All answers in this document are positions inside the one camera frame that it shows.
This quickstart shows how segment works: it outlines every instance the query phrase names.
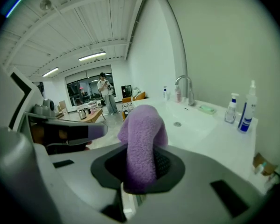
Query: soap dish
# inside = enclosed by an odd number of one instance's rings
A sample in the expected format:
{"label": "soap dish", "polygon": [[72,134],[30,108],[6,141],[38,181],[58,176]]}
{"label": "soap dish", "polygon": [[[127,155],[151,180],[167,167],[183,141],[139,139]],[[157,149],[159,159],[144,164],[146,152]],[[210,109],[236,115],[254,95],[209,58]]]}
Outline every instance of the soap dish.
{"label": "soap dish", "polygon": [[200,105],[197,108],[198,110],[200,110],[201,112],[204,112],[206,114],[214,114],[216,113],[216,110],[214,108],[211,108],[207,105]]}

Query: floor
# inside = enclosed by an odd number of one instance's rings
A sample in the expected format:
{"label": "floor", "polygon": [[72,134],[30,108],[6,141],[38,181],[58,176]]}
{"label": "floor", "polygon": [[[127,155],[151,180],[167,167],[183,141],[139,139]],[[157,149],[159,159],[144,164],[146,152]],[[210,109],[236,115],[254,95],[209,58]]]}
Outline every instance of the floor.
{"label": "floor", "polygon": [[[120,128],[123,124],[123,118],[122,118],[122,103],[118,103],[117,109],[120,111],[119,113],[116,113],[114,115],[109,115],[108,109],[106,106],[102,108],[102,114],[106,118],[102,116],[99,116],[99,118],[96,120],[96,123],[105,123],[108,126],[108,133],[97,140],[93,140],[92,144],[87,145],[89,149],[95,149],[95,148],[100,148],[100,147],[105,147],[109,146],[112,144],[119,143],[120,141],[117,138],[117,135],[120,131]],[[71,121],[80,121],[79,114],[77,112],[69,113],[60,119],[63,120],[71,120]]]}

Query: table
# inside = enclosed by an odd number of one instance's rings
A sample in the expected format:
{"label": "table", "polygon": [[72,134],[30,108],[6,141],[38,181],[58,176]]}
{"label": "table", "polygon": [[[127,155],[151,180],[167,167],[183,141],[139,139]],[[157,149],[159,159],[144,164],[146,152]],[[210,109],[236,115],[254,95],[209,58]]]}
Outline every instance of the table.
{"label": "table", "polygon": [[102,115],[102,109],[99,108],[94,114],[87,114],[86,118],[81,119],[81,122],[87,122],[87,123],[95,123],[95,121],[98,119],[98,117]]}

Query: man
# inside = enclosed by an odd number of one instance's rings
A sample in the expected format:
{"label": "man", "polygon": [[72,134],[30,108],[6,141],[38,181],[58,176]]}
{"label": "man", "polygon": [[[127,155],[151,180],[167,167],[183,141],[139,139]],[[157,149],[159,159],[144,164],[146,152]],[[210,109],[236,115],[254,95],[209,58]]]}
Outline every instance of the man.
{"label": "man", "polygon": [[117,113],[117,106],[115,99],[113,97],[113,92],[111,91],[111,84],[106,80],[106,75],[102,72],[99,75],[99,82],[97,83],[97,88],[99,92],[102,94],[104,101],[106,102],[106,106],[108,108],[108,113],[113,115]]}

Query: electric kettle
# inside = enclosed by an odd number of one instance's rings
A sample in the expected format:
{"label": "electric kettle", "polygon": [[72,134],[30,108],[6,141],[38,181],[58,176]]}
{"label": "electric kettle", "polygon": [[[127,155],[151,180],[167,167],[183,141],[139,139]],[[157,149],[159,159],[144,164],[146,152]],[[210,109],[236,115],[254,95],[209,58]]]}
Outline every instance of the electric kettle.
{"label": "electric kettle", "polygon": [[85,110],[79,110],[79,117],[80,117],[80,119],[86,118],[86,112],[85,112]]}

